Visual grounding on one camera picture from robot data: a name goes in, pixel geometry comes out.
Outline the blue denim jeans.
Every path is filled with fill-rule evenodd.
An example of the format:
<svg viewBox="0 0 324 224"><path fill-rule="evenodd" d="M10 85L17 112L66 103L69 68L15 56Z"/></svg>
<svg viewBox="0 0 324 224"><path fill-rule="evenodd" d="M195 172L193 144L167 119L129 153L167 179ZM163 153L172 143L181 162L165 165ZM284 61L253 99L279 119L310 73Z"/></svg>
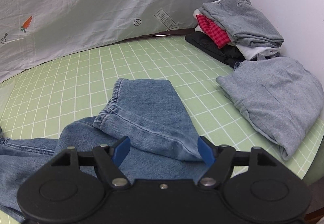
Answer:
<svg viewBox="0 0 324 224"><path fill-rule="evenodd" d="M21 222L19 186L68 146L86 152L127 136L130 151L120 170L130 180L190 179L207 171L199 135L168 80L118 79L108 104L95 117L67 125L59 138L13 140L1 136L1 210Z"/></svg>

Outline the folded grey sweatshirt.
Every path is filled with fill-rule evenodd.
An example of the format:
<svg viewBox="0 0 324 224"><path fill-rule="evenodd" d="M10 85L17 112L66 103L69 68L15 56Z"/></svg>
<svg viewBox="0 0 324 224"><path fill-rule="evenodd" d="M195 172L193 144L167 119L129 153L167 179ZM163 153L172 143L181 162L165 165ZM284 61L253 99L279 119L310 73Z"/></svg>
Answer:
<svg viewBox="0 0 324 224"><path fill-rule="evenodd" d="M323 109L323 88L290 57L244 61L216 82L251 126L278 145L283 160L294 155Z"/></svg>

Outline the green grid cutting mat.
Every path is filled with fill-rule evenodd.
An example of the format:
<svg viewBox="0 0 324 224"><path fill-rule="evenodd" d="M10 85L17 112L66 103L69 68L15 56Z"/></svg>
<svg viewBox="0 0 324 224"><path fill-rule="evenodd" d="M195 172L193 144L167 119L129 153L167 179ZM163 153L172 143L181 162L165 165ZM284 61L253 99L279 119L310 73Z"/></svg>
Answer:
<svg viewBox="0 0 324 224"><path fill-rule="evenodd" d="M240 151L278 146L257 133L224 95L218 76L232 72L184 37L130 41L64 56L1 83L1 128L13 139L58 138L69 123L96 116L119 78L167 79L200 135Z"/></svg>

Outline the black folded garment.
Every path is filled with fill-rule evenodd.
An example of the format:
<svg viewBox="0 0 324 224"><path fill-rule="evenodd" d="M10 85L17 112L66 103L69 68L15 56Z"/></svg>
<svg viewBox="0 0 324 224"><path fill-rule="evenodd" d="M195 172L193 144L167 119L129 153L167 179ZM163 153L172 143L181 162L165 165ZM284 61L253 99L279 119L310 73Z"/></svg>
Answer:
<svg viewBox="0 0 324 224"><path fill-rule="evenodd" d="M193 32L186 35L184 39L199 50L202 50L221 63L229 65L233 69L245 61L244 56L237 47L225 45L219 49L214 41L202 32Z"/></svg>

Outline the red checkered garment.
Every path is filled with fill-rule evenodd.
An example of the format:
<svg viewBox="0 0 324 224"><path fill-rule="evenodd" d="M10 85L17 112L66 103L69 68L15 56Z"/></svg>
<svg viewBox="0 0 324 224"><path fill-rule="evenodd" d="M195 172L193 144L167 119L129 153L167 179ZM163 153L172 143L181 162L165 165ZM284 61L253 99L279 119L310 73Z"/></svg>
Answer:
<svg viewBox="0 0 324 224"><path fill-rule="evenodd" d="M200 29L213 40L219 49L231 42L226 31L222 30L211 19L204 15L197 15L196 19Z"/></svg>

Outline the grey garment on pile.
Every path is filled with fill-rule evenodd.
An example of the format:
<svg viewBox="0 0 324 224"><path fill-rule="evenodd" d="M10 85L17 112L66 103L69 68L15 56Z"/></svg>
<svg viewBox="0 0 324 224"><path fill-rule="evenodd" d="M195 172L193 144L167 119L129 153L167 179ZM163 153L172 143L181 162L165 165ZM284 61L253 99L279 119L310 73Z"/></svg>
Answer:
<svg viewBox="0 0 324 224"><path fill-rule="evenodd" d="M204 3L199 11L226 31L231 42L254 47L279 48L283 36L250 0L219 0Z"/></svg>

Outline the white carrot print sheet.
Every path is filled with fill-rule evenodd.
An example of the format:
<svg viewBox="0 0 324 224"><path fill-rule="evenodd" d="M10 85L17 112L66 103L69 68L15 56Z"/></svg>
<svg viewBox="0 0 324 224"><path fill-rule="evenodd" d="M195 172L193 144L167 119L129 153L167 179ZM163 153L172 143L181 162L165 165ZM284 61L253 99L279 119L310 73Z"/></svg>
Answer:
<svg viewBox="0 0 324 224"><path fill-rule="evenodd" d="M69 54L194 26L215 0L1 0L1 80Z"/></svg>

